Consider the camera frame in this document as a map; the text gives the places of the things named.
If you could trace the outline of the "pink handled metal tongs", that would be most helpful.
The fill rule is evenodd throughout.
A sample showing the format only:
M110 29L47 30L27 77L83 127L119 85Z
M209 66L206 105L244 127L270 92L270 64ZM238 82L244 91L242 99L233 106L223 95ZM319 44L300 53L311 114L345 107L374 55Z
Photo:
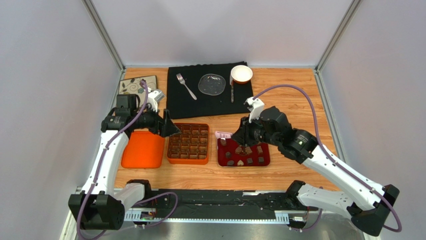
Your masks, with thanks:
M217 139L230 139L233 134L230 132L215 131L214 135Z

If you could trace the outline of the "orange chocolate box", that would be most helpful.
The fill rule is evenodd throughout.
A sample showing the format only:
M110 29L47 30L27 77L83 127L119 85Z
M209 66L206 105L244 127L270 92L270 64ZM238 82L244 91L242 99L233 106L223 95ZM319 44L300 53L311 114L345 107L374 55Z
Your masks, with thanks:
M206 165L209 162L210 128L205 123L176 123L179 134L168 140L166 157L171 164Z

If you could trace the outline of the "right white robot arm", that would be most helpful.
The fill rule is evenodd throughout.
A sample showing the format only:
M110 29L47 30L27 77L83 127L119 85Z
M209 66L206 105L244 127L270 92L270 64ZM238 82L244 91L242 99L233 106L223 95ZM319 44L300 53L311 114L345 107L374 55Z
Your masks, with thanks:
M316 171L339 188L330 191L295 180L286 192L303 206L339 214L374 237L386 227L385 222L393 212L400 190L356 172L319 143L314 135L293 128L287 116L276 107L263 110L257 119L242 117L231 138L245 147L259 143L276 146L285 158Z

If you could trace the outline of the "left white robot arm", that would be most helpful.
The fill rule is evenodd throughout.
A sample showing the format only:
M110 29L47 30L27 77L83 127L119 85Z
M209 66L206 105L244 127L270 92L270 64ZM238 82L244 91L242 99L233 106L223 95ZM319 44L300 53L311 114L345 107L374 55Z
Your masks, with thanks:
M167 109L159 115L158 103L164 97L158 89L143 99L137 94L117 95L116 106L101 122L100 147L89 177L80 193L68 200L78 230L119 230L126 212L151 190L147 180L130 180L115 192L114 182L134 130L147 129L162 138L180 133Z

